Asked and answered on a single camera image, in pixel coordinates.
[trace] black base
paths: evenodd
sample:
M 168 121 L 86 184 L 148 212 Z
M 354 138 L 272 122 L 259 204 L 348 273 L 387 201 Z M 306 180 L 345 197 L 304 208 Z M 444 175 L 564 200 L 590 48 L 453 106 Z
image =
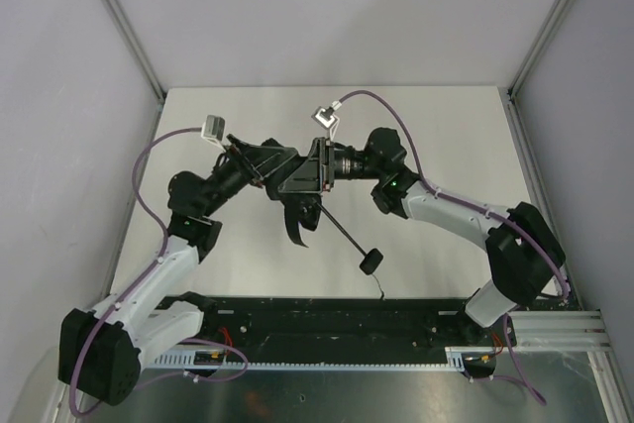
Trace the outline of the black base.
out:
M 252 363 L 445 364 L 445 347 L 494 347 L 490 330 L 460 312 L 462 299 L 214 299 L 219 327 Z M 491 330 L 502 336 L 501 323 Z M 215 330 L 198 337 L 218 338 Z

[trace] white connector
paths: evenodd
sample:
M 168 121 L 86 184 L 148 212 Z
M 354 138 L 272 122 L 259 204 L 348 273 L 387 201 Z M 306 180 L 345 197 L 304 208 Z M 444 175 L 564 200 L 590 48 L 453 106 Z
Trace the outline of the white connector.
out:
M 328 108 L 317 108 L 312 115 L 312 118 L 317 123 L 328 131 L 328 138 L 332 141 L 335 139 L 337 133 L 337 127 L 339 126 L 339 116 L 335 115 L 335 111 L 341 108 L 340 101 L 334 101 Z
M 200 130 L 200 137 L 224 151 L 222 139 L 225 134 L 225 120 L 220 116 L 207 116 Z

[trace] orange wire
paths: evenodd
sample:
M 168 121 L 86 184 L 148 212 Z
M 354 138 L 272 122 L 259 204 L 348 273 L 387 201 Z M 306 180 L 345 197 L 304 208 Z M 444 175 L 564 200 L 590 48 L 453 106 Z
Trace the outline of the orange wire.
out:
M 234 341 L 231 339 L 231 336 L 229 335 L 229 331 L 227 330 L 227 328 L 221 327 L 218 330 L 222 333 L 223 336 L 225 336 L 225 345 L 234 347 Z
M 502 343 L 502 340 L 497 337 L 497 334 L 495 334 L 494 332 L 491 332 L 491 337 L 493 338 L 493 343 L 495 345 L 495 354 L 497 356 L 499 356 L 502 351 L 504 351 L 504 344 Z

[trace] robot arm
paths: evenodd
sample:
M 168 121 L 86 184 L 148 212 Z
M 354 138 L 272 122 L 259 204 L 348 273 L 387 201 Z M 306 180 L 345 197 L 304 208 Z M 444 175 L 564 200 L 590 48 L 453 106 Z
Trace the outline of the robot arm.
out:
M 141 372 L 157 357 L 201 330 L 212 313 L 211 299 L 193 293 L 176 300 L 165 310 L 156 310 L 170 290 L 193 272 L 214 247 L 222 224 L 173 214 L 165 253 L 158 265 L 141 272 L 126 284 L 139 284 L 119 302 L 110 294 L 92 309 L 73 309 L 61 324 L 58 378 L 70 383 L 77 356 L 90 330 L 111 306 L 90 346 L 77 387 L 89 395 L 116 405 L 134 389 Z
M 490 220 L 488 214 L 482 216 L 439 199 L 438 192 L 423 187 L 419 175 L 405 166 L 406 151 L 394 130 L 375 129 L 362 151 L 317 138 L 306 157 L 273 139 L 260 146 L 231 135 L 227 139 L 230 144 L 208 178 L 184 171 L 170 181 L 168 207 L 173 213 L 166 253 L 158 265 L 131 280 L 139 283 L 126 299 L 112 294 L 88 311 L 74 309 L 66 316 L 59 344 L 61 381 L 70 383 L 88 334 L 113 305 L 116 310 L 105 319 L 90 346 L 77 386 L 112 405 L 132 392 L 141 371 L 160 354 L 197 335 L 201 327 L 214 329 L 213 323 L 204 323 L 215 314 L 215 303 L 209 298 L 192 294 L 164 311 L 155 309 L 214 247 L 222 225 L 207 217 L 247 185 L 265 188 L 269 199 L 282 203 L 286 231 L 294 244 L 303 245 L 299 228 L 316 230 L 323 211 L 364 253 L 361 269 L 366 274 L 374 272 L 382 255 L 378 250 L 363 252 L 321 203 L 322 194 L 332 190 L 336 180 L 377 180 L 371 196 L 381 212 L 432 223 L 485 250 L 492 280 L 458 316 L 457 322 L 466 332 L 490 327 L 517 304 L 530 304 L 553 277 L 544 260 L 513 230 Z M 480 205 L 516 223 L 557 266 L 563 264 L 564 253 L 535 207 L 526 203 L 514 209 Z

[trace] gray wall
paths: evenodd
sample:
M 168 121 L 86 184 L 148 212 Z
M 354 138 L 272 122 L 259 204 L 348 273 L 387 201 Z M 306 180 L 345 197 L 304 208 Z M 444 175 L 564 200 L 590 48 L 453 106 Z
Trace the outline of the gray wall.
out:
M 520 94 L 570 267 L 634 391 L 634 0 L 577 0 Z
M 121 0 L 174 86 L 507 85 L 554 0 Z
M 103 285 L 156 111 L 100 0 L 0 0 L 0 421 Z

